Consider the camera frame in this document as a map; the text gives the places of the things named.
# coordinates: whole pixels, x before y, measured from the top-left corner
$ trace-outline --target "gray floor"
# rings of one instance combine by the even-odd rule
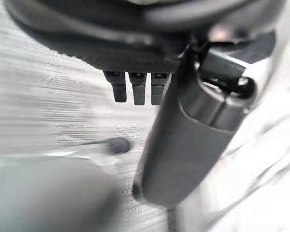
[[[157,107],[116,104],[101,71],[52,52],[20,31],[0,1],[0,156],[129,137],[134,149],[119,157],[123,231],[166,231],[165,210],[132,199],[132,178]]]

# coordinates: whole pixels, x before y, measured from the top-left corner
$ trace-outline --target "black connector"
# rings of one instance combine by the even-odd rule
[[[130,72],[129,78],[132,84],[135,105],[145,104],[146,73]]]
[[[106,80],[113,87],[114,98],[116,102],[127,101],[126,78],[124,72],[103,71]]]
[[[162,101],[164,86],[168,82],[170,75],[167,73],[151,74],[151,104],[160,105]]]

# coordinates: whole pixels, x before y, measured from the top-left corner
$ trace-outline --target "gray plastic part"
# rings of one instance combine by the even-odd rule
[[[235,132],[189,117],[172,80],[146,142],[133,186],[137,200],[174,208],[205,178]]]

